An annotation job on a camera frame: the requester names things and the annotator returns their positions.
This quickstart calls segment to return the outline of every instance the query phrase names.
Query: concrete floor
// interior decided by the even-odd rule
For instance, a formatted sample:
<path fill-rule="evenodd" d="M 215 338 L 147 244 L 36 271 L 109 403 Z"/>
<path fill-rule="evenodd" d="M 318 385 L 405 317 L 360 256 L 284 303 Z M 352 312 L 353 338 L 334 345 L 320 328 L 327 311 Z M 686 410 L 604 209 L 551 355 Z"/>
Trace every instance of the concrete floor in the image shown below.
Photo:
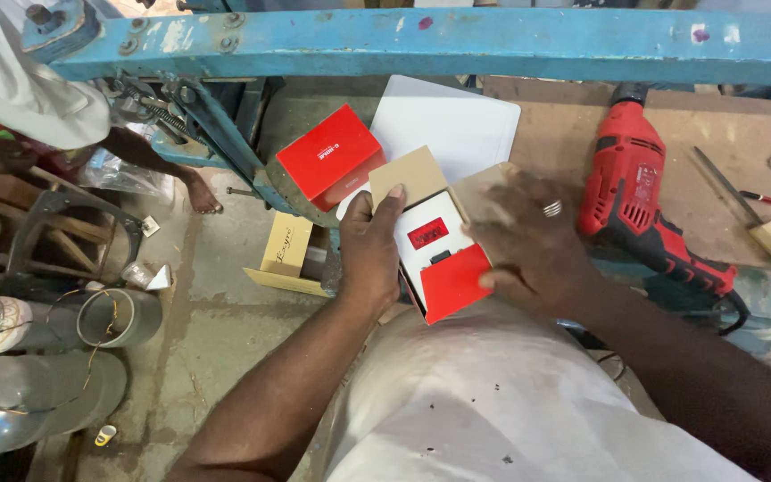
<path fill-rule="evenodd" d="M 261 265 L 275 211 L 251 197 L 225 194 L 227 186 L 245 187 L 229 170 L 205 168 L 202 175 L 224 204 L 222 214 L 193 213 L 179 183 L 173 206 L 125 196 L 125 210 L 153 215 L 161 226 L 143 241 L 139 260 L 157 268 L 167 262 L 174 285 L 160 293 L 164 320 L 157 334 L 115 352 L 130 368 L 128 392 L 106 421 L 118 434 L 96 447 L 91 438 L 102 424 L 88 429 L 77 480 L 162 480 L 211 407 L 325 302 L 249 279 L 242 268 Z M 110 262 L 118 258 L 110 256 Z M 47 442 L 31 479 L 57 479 L 66 441 Z M 310 461 L 319 445 L 312 443 L 293 480 L 315 480 Z"/>

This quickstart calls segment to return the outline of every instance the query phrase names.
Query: person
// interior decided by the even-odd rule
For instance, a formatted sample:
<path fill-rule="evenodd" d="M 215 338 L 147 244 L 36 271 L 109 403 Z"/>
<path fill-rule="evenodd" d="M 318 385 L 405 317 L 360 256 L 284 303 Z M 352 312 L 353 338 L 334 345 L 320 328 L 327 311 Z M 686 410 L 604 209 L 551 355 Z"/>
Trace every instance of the person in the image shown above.
<path fill-rule="evenodd" d="M 198 172 L 166 161 L 143 137 L 113 126 L 109 104 L 100 91 L 84 82 L 66 81 L 23 53 L 25 12 L 35 3 L 52 5 L 56 0 L 0 0 L 0 125 L 54 148 L 98 144 L 130 164 L 183 181 L 196 212 L 221 212 L 222 204 Z M 90 3 L 100 18 L 121 17 L 105 0 Z M 13 146 L 0 150 L 15 152 Z"/>
<path fill-rule="evenodd" d="M 771 480 L 771 370 L 603 278 L 559 186 L 511 172 L 486 196 L 512 218 L 473 223 L 506 268 L 485 299 L 433 326 L 378 328 L 338 397 L 326 479 Z M 344 275 L 327 302 L 212 410 L 167 480 L 287 480 L 377 319 L 398 298 L 395 187 L 340 224 Z M 639 414 L 573 338 L 581 323 L 631 367 L 666 421 Z"/>

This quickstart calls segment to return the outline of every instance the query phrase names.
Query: plastic bag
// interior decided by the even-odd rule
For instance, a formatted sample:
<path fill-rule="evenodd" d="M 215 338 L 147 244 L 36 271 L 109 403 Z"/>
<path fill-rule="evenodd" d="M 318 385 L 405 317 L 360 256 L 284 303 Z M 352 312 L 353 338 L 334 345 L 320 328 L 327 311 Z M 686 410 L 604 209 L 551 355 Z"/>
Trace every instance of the plastic bag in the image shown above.
<path fill-rule="evenodd" d="M 156 126 L 145 124 L 127 123 L 126 127 L 148 141 L 157 131 Z M 133 166 L 103 148 L 79 170 L 76 181 L 83 187 L 155 195 L 166 205 L 174 202 L 173 176 Z"/>

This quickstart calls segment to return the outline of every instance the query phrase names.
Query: drill handle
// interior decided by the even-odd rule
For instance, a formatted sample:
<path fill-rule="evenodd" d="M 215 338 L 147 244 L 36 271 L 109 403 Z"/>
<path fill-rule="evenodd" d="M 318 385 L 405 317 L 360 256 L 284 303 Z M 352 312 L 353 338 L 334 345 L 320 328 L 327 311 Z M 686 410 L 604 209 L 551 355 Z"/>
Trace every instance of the drill handle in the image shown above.
<path fill-rule="evenodd" d="M 734 289 L 737 269 L 725 262 L 701 258 L 686 248 L 683 230 L 671 224 L 659 210 L 648 231 L 636 236 L 639 259 L 649 268 L 701 291 L 723 296 Z"/>

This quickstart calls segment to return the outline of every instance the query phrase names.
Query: leg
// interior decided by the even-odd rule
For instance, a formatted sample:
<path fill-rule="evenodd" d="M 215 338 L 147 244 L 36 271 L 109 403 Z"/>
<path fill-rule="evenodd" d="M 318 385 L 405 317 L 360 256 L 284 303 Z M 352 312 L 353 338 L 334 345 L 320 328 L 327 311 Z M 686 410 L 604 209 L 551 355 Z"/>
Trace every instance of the leg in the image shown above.
<path fill-rule="evenodd" d="M 170 174 L 183 181 L 189 191 L 189 203 L 192 203 L 196 212 L 222 212 L 222 204 L 216 200 L 207 183 L 195 169 L 179 166 L 159 157 L 151 148 L 150 142 L 132 130 L 112 127 L 109 136 L 100 141 L 99 145 L 132 165 Z"/>

